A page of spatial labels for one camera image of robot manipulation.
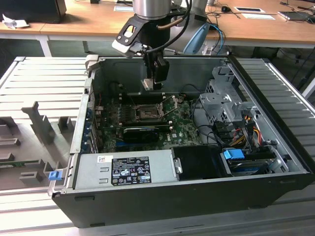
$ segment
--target computer mouse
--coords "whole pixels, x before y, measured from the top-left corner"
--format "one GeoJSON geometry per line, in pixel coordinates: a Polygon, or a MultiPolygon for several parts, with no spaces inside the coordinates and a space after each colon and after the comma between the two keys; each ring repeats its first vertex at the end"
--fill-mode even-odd
{"type": "Polygon", "coordinates": [[[221,8],[221,12],[223,12],[223,13],[227,13],[227,12],[230,12],[230,11],[231,11],[231,8],[229,8],[228,6],[223,6],[221,8]]]}

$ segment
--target power supply label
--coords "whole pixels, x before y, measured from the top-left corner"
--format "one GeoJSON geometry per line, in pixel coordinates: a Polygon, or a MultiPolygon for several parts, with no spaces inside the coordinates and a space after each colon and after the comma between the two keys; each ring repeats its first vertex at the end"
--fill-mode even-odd
{"type": "Polygon", "coordinates": [[[129,157],[112,160],[113,186],[151,183],[149,157],[129,157]]]}

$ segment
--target black plastic cover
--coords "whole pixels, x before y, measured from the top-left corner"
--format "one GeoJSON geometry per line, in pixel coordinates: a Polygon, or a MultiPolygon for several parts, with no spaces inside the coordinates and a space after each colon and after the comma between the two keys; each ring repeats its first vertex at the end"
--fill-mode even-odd
{"type": "Polygon", "coordinates": [[[222,178],[229,175],[220,157],[221,148],[212,145],[173,147],[173,158],[181,161],[180,180],[222,178]]]}

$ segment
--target computer case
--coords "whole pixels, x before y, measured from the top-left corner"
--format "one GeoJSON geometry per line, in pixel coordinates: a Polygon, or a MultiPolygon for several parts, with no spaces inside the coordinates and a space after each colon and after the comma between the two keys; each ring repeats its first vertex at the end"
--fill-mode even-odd
{"type": "Polygon", "coordinates": [[[14,20],[29,22],[60,23],[65,15],[64,0],[1,0],[0,19],[2,14],[14,20]]]}

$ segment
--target blue tab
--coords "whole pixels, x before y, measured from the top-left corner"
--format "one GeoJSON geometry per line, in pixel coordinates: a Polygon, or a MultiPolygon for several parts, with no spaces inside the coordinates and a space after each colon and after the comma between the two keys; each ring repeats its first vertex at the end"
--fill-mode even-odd
{"type": "Polygon", "coordinates": [[[48,179],[50,181],[53,180],[62,180],[63,179],[63,171],[51,171],[49,173],[48,179]]]}
{"type": "Polygon", "coordinates": [[[223,154],[226,160],[245,159],[245,156],[241,149],[228,149],[223,154]]]}

